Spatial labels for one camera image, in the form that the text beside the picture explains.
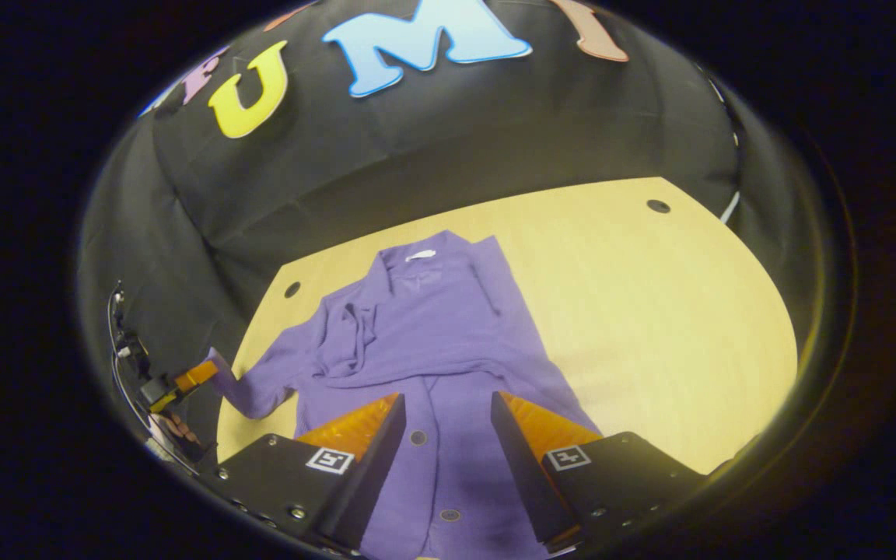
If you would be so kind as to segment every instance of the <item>purple shirt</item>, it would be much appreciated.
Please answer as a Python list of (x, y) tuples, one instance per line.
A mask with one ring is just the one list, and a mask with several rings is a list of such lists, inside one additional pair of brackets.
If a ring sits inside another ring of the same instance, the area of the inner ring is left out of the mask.
[[(417, 253), (430, 256), (409, 258)], [(406, 430), (360, 547), (376, 560), (548, 557), (490, 422), (493, 391), (600, 433), (548, 361), (495, 237), (442, 231), (380, 251), (366, 277), (321, 299), (241, 380), (210, 357), (221, 368), (213, 386), (246, 417), (299, 391), (296, 436), (404, 394)]]

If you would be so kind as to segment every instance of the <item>blue letter m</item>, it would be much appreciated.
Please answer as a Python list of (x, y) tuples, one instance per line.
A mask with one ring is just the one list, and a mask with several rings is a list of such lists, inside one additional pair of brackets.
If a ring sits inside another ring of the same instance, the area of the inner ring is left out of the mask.
[(530, 45), (513, 38), (483, 0), (420, 0), (409, 22), (362, 14), (331, 29), (323, 40), (345, 50), (355, 73), (349, 92), (363, 98), (403, 78), (403, 68), (387, 66), (380, 50), (427, 71), (437, 61), (442, 31), (451, 38), (448, 60), (460, 64), (530, 54)]

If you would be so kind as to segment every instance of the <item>white clothing tag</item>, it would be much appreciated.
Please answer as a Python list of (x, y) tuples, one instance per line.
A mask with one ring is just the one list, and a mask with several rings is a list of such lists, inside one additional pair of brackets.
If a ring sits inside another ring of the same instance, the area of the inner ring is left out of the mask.
[(420, 251), (419, 253), (413, 253), (406, 257), (406, 262), (410, 262), (413, 259), (426, 259), (427, 257), (433, 257), (434, 255), (437, 255), (437, 251), (434, 251), (434, 249), (427, 249), (427, 251)]

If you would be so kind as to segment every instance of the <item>wooden table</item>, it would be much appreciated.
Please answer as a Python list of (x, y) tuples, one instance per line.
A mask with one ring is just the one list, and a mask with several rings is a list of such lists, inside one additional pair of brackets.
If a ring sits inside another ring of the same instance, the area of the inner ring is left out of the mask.
[[(286, 264), (234, 372), (309, 320), (321, 296), (362, 279), (376, 252), (445, 229), (469, 241), (497, 237), (545, 350), (605, 436), (631, 430), (708, 474), (771, 421), (793, 386), (796, 342), (775, 285), (717, 216), (662, 178), (503, 198)], [(296, 281), (301, 289), (285, 298)], [(267, 432), (291, 437), (296, 398), (260, 421), (224, 401), (219, 460)]]

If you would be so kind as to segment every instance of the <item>shirt collar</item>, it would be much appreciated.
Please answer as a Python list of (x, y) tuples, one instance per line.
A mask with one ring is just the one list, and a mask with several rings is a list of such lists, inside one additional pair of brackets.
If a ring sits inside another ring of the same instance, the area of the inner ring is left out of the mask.
[(469, 245), (468, 241), (446, 229), (420, 241), (383, 249), (377, 253), (373, 265), (369, 267), (369, 274), (362, 280), (359, 305), (370, 307), (392, 297), (389, 273), (399, 266), (406, 265), (406, 257), (427, 250), (433, 250), (436, 254), (446, 254), (464, 250)]

